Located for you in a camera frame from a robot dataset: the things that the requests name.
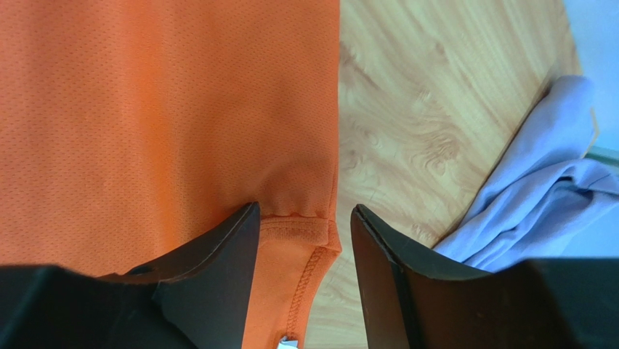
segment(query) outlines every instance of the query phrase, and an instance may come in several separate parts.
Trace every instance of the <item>wooden floor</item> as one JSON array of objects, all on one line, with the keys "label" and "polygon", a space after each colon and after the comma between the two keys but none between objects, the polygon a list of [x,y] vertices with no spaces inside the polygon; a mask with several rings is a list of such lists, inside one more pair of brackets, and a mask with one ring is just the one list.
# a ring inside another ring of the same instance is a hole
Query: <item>wooden floor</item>
[{"label": "wooden floor", "polygon": [[580,73],[560,0],[341,0],[338,227],[306,349],[366,348],[349,215],[427,246],[453,231],[558,75]]}]

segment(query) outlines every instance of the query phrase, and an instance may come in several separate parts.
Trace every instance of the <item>white wall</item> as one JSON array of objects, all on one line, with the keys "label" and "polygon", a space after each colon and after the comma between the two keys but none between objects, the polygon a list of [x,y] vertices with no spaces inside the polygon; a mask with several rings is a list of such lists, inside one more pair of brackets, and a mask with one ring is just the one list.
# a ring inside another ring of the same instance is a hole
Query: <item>white wall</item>
[{"label": "white wall", "polygon": [[595,146],[617,152],[619,151],[619,0],[564,0],[564,2],[583,72],[596,85],[594,108],[600,134]]}]

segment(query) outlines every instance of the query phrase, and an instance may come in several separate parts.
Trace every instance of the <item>orange shirt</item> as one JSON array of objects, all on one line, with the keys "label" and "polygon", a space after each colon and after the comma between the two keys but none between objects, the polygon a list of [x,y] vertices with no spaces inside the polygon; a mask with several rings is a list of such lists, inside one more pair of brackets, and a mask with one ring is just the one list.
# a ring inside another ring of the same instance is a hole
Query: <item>orange shirt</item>
[{"label": "orange shirt", "polygon": [[337,0],[0,1],[0,263],[125,273],[249,201],[244,349],[303,341],[336,234]]}]

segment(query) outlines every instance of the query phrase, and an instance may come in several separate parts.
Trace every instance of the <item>light purple fabric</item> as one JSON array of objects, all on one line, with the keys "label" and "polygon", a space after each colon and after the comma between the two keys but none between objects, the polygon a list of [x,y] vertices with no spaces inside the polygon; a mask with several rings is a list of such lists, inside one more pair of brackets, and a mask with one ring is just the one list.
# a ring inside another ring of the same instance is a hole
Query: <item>light purple fabric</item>
[{"label": "light purple fabric", "polygon": [[495,272],[525,258],[560,256],[575,234],[618,205],[618,177],[597,161],[581,159],[594,136],[592,98],[589,80],[558,79],[458,230],[434,250]]}]

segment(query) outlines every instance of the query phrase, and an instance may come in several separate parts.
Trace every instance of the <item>white tag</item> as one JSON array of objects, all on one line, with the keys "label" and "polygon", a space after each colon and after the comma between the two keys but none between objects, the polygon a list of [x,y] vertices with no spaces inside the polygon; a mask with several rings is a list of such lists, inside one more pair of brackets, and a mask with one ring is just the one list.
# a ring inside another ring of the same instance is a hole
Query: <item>white tag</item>
[{"label": "white tag", "polygon": [[282,340],[278,344],[277,349],[298,349],[298,347],[298,340],[288,340],[288,338],[284,336],[284,338],[282,338]]}]

